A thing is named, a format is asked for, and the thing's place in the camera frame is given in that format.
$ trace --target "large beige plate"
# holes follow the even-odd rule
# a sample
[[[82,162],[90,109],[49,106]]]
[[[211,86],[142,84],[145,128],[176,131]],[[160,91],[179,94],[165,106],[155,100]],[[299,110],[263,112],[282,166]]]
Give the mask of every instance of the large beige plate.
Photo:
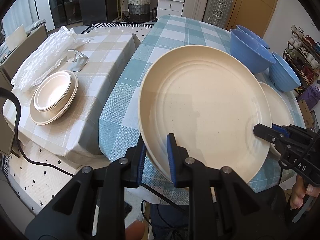
[[[260,85],[266,95],[270,112],[272,123],[277,125],[287,125],[294,124],[292,115],[287,107],[287,104],[284,102],[282,97],[275,91],[272,87],[268,86],[265,83],[260,82]],[[270,150],[272,153],[281,156],[275,148],[274,144],[271,144]]]
[[[139,127],[154,165],[171,179],[166,136],[205,165],[232,167],[249,182],[270,143],[253,127],[271,127],[267,99],[252,73],[218,49],[190,45],[162,55],[147,71],[139,95]]]
[[[39,112],[33,104],[33,100],[34,100],[34,96],[35,96],[36,92],[33,94],[31,102],[30,102],[30,117],[31,117],[31,120],[35,124],[37,124],[37,125],[49,124],[49,123],[57,120],[59,117],[61,117],[69,109],[69,107],[72,103],[72,100],[75,98],[76,92],[78,90],[78,77],[72,71],[68,71],[68,72],[71,75],[70,89],[73,90],[73,93],[72,93],[69,101],[66,103],[66,105],[58,113],[52,113],[50,111]]]

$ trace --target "blue bowl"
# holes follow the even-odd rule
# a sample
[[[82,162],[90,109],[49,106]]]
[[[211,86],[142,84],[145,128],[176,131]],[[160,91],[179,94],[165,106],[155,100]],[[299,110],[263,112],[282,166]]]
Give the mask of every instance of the blue bowl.
[[[230,53],[252,73],[260,73],[276,63],[272,54],[248,34],[231,29]]]
[[[276,59],[276,63],[269,67],[269,76],[276,88],[283,92],[289,92],[301,86],[299,78],[289,64],[275,52],[272,55]]]
[[[237,25],[237,30],[243,31],[244,33],[246,33],[249,36],[251,36],[252,38],[254,38],[257,42],[262,44],[263,47],[265,47],[266,49],[270,49],[270,46],[268,45],[268,43],[266,43],[262,38],[260,38],[257,34],[255,34],[254,32],[250,31],[246,27],[243,27],[241,25]]]

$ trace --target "screw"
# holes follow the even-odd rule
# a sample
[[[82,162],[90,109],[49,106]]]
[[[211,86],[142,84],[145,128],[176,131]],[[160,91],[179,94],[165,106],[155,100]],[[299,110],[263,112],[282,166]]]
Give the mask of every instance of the screw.
[[[91,167],[90,166],[84,166],[81,171],[82,173],[86,174],[86,173],[89,173],[91,171]]]
[[[121,158],[121,159],[119,160],[119,163],[120,163],[120,164],[127,164],[127,163],[128,163],[128,159],[127,159],[127,158]]]
[[[229,174],[232,172],[232,169],[229,166],[223,166],[222,171],[226,174]]]
[[[187,164],[192,164],[195,162],[195,159],[194,158],[191,158],[191,157],[188,157],[184,160]]]

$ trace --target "blue plaid tablecloth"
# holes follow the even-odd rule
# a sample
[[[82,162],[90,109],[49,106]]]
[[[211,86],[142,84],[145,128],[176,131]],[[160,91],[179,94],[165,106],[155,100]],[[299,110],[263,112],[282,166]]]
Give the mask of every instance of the blue plaid tablecloth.
[[[148,68],[170,49],[192,44],[206,45],[230,53],[230,32],[184,17],[163,16],[142,41],[120,76],[99,118],[100,149],[110,161],[123,157],[127,148],[137,144],[140,134],[138,96]],[[258,81],[276,89],[268,77],[268,70],[255,76]],[[293,93],[278,93],[289,107],[294,124],[305,127]],[[283,171],[282,181],[293,175],[294,172],[291,170]],[[278,160],[269,152],[265,163],[249,182],[249,186],[254,191],[260,192],[276,185],[279,177]],[[177,204],[188,204],[188,192],[184,189],[175,189],[173,184],[156,170],[148,157],[145,160],[142,182]],[[141,187],[135,193],[151,203],[159,203],[159,199]]]

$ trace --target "refrigerator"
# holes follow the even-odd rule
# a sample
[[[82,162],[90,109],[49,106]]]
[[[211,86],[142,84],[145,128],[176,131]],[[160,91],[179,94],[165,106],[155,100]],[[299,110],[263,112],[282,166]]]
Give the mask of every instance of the refrigerator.
[[[79,0],[49,0],[55,28],[81,22]]]
[[[79,4],[83,25],[117,17],[117,0],[79,0]]]

